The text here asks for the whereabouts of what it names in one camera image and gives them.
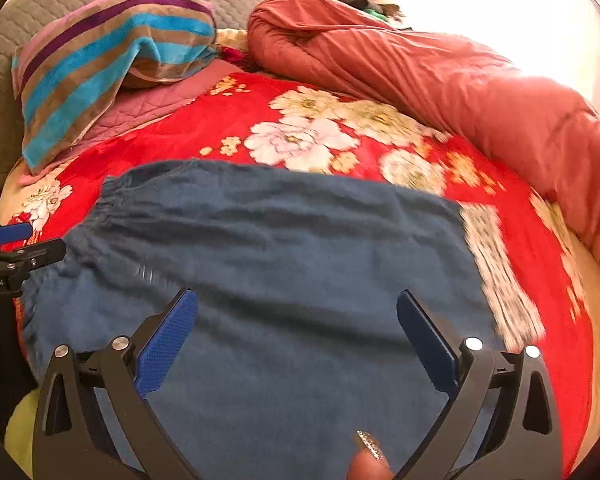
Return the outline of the right hand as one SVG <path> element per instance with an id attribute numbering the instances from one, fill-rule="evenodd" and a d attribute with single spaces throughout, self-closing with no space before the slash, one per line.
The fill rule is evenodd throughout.
<path id="1" fill-rule="evenodd" d="M 353 456 L 347 480 L 392 480 L 388 460 L 377 441 L 369 432 L 358 430 L 355 434 L 358 452 Z"/>

